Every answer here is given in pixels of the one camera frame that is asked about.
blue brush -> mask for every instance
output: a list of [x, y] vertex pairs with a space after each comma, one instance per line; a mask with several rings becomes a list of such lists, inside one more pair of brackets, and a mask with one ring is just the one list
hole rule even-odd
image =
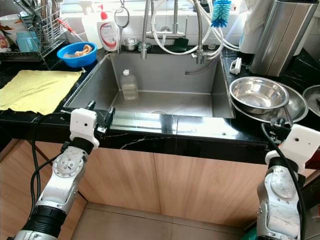
[[214, 1], [211, 27], [215, 27], [215, 28], [226, 27], [229, 20], [230, 9], [231, 9], [231, 1], [228, 1], [228, 0]]

small metal bowl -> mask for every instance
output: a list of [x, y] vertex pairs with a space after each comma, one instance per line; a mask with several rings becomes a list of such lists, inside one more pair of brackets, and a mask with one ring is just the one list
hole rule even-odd
[[311, 112], [320, 117], [320, 85], [308, 87], [302, 95], [306, 99]]
[[289, 101], [289, 94], [283, 86], [257, 76], [234, 80], [229, 91], [237, 106], [250, 114], [265, 114], [283, 107]]
[[[288, 113], [290, 114], [290, 117], [292, 118], [292, 122], [296, 123], [296, 122], [301, 121], [308, 114], [307, 101], [304, 99], [303, 96], [301, 96], [301, 94], [299, 94], [293, 88], [286, 86], [286, 85], [282, 85], [282, 86], [284, 86], [289, 93], [289, 102], [285, 107], [288, 109]], [[285, 109], [283, 107], [279, 109], [279, 111], [276, 113], [276, 116], [274, 116], [273, 111], [267, 112], [265, 114], [251, 114], [251, 113], [247, 113], [247, 112], [241, 110], [239, 108], [239, 104], [235, 103], [234, 100], [231, 102], [232, 102], [232, 105], [234, 106], [234, 108], [238, 112], [242, 113], [243, 115], [245, 115], [251, 119], [257, 120], [259, 122], [270, 123], [272, 118], [275, 117], [276, 119], [284, 118], [285, 124], [289, 123]]]
[[127, 51], [134, 51], [138, 45], [138, 40], [136, 38], [130, 37], [122, 41], [122, 45]]

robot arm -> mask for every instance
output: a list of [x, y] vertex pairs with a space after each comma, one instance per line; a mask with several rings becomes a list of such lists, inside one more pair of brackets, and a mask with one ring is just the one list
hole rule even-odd
[[[112, 121], [114, 111], [115, 109], [111, 108], [107, 115], [108, 124]], [[100, 134], [107, 130], [104, 126], [97, 127], [96, 121], [97, 114], [92, 110], [79, 108], [71, 112], [71, 143], [54, 160], [51, 178], [15, 240], [58, 239], [61, 226], [76, 198], [78, 183], [85, 173], [88, 155], [99, 146], [95, 129]]]
[[[320, 132], [295, 124], [279, 147], [289, 159], [298, 179], [307, 162], [320, 146]], [[268, 171], [258, 186], [260, 200], [257, 212], [257, 236], [275, 240], [300, 240], [299, 197], [288, 168], [276, 151], [265, 161]]]

blue bowl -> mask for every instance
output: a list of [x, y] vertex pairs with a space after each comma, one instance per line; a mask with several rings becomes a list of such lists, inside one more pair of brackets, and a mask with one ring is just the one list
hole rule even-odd
[[[82, 51], [86, 44], [92, 47], [92, 51], [88, 54], [77, 57], [64, 57], [65, 54], [74, 55], [76, 51]], [[58, 58], [62, 59], [69, 67], [81, 68], [92, 64], [96, 60], [97, 50], [97, 45], [93, 42], [76, 42], [64, 46], [56, 53], [56, 55], [58, 56]]]

stainless steel sink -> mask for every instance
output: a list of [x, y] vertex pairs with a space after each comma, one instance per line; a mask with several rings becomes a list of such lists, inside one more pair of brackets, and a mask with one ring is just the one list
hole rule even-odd
[[[203, 67], [189, 55], [148, 54], [143, 60], [137, 53], [110, 53], [65, 107], [83, 108], [95, 100], [98, 110], [113, 106], [126, 112], [233, 118], [222, 59], [208, 63], [205, 71], [194, 73]], [[136, 76], [137, 100], [123, 97], [119, 79], [124, 69]]]

